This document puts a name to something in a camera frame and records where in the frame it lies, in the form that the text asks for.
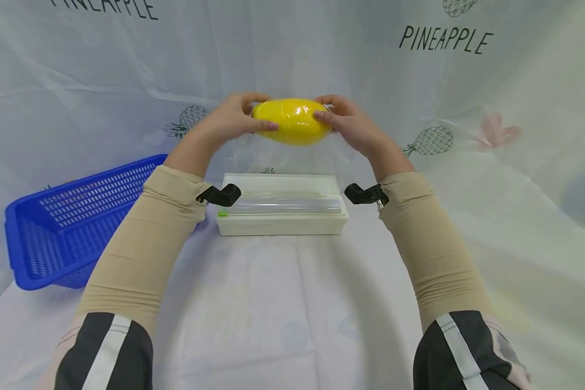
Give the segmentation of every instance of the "blue plastic basket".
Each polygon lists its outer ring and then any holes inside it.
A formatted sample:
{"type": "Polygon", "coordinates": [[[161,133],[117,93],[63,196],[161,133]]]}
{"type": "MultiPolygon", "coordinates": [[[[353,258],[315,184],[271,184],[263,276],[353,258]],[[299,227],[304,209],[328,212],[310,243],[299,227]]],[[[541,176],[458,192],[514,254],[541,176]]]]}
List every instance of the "blue plastic basket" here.
{"type": "Polygon", "coordinates": [[[23,290],[50,284],[81,288],[117,226],[166,155],[71,181],[6,208],[6,245],[23,290]]]}

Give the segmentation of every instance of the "pineapple print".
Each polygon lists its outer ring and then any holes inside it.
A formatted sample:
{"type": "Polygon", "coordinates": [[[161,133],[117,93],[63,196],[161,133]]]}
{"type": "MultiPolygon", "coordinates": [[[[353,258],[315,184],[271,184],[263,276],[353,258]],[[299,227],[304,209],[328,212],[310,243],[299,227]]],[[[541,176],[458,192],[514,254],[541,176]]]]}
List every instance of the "pineapple print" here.
{"type": "Polygon", "coordinates": [[[458,17],[462,13],[468,12],[478,0],[442,0],[444,11],[450,17],[458,17]]]}
{"type": "Polygon", "coordinates": [[[431,156],[450,151],[453,147],[453,133],[448,127],[435,126],[425,128],[416,140],[401,151],[410,157],[413,151],[421,155],[431,156]]]}
{"type": "Polygon", "coordinates": [[[167,126],[166,132],[169,133],[170,137],[176,137],[179,141],[186,135],[187,131],[191,130],[200,120],[206,118],[208,114],[210,112],[202,106],[187,107],[186,110],[182,111],[182,114],[179,114],[179,124],[171,123],[170,126],[167,126]]]}

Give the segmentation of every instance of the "black and white sleeve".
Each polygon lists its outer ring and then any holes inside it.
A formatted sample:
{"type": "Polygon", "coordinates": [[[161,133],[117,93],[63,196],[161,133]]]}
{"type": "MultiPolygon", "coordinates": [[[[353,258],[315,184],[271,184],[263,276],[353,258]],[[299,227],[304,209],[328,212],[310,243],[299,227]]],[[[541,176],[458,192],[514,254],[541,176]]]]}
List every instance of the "black and white sleeve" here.
{"type": "Polygon", "coordinates": [[[530,380],[501,327],[478,311],[433,321],[414,358],[415,390],[531,390],[530,380]]]}
{"type": "Polygon", "coordinates": [[[145,329],[124,316],[88,313],[77,318],[53,359],[58,365],[43,389],[152,389],[152,340],[145,329]]]}

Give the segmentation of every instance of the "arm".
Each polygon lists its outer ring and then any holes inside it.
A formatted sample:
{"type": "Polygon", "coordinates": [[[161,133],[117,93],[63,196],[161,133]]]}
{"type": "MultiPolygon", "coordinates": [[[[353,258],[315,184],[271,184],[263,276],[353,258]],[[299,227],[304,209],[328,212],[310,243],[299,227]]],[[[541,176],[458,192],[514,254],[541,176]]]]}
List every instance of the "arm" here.
{"type": "Polygon", "coordinates": [[[354,103],[337,95],[317,99],[334,106],[317,119],[369,159],[390,199],[379,217],[409,273],[424,330],[414,361],[415,388],[530,389],[526,369],[490,316],[476,263],[431,185],[354,103]]]}
{"type": "Polygon", "coordinates": [[[227,140],[274,130],[246,116],[257,93],[232,95],[191,130],[146,181],[84,289],[69,332],[38,389],[151,389],[152,335],[170,273],[204,218],[196,198],[210,159],[227,140]]]}

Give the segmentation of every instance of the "white backdrop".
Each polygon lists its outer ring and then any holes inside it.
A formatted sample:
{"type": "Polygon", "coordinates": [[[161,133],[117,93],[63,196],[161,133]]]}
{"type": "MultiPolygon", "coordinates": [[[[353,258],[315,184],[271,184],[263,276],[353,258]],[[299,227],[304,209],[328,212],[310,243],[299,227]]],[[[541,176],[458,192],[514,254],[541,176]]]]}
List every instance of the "white backdrop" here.
{"type": "Polygon", "coordinates": [[[168,152],[187,107],[247,89],[349,96],[404,147],[447,128],[413,162],[536,382],[585,389],[585,0],[0,0],[0,294],[9,202],[168,152]]]}

